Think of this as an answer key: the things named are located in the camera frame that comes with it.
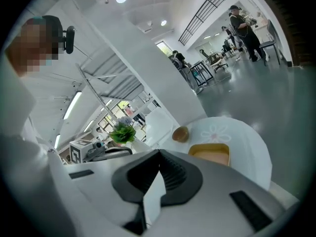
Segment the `white shirt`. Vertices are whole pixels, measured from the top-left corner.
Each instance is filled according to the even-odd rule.
[[[100,139],[101,141],[104,141],[104,140],[108,137],[108,134],[102,132],[102,133],[99,133],[99,134],[98,134],[98,137],[99,137],[99,139]]]
[[[0,61],[0,101],[2,103],[0,134],[20,135],[26,141],[40,144],[44,154],[49,149],[53,149],[34,128],[30,113],[36,100],[22,83],[5,55]]]

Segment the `black vent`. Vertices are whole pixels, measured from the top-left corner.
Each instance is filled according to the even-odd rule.
[[[127,173],[128,181],[143,194],[145,194],[152,185],[159,171],[160,155],[156,154],[153,157],[145,160],[136,167],[132,168]]]
[[[230,193],[230,196],[255,231],[260,231],[272,222],[245,192]]]
[[[187,178],[184,167],[168,156],[162,155],[159,169],[167,191],[172,191],[179,187]]]
[[[94,172],[90,169],[87,169],[80,172],[70,173],[69,176],[71,179],[76,179],[76,178],[80,178],[80,177],[84,177],[84,176],[88,176],[92,174],[94,174]]]

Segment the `green plant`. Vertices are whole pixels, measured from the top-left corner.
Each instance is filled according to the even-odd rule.
[[[126,122],[118,121],[113,127],[113,132],[110,133],[110,137],[116,143],[133,142],[135,140],[136,130],[131,124],[126,124]]]

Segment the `man in black cap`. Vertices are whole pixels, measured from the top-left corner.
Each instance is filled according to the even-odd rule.
[[[258,57],[255,55],[255,50],[257,50],[260,57],[263,59],[263,53],[259,48],[260,42],[257,36],[252,31],[250,25],[246,23],[245,19],[239,15],[239,8],[236,5],[232,5],[229,10],[232,12],[230,16],[231,24],[236,30],[238,36],[241,38],[245,44],[250,58],[253,62],[258,60]]]

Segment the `staircase railing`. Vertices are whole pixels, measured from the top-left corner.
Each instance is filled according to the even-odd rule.
[[[183,34],[179,38],[179,42],[185,45],[197,29],[204,23],[204,21],[211,15],[211,13],[225,0],[206,0],[198,9]]]

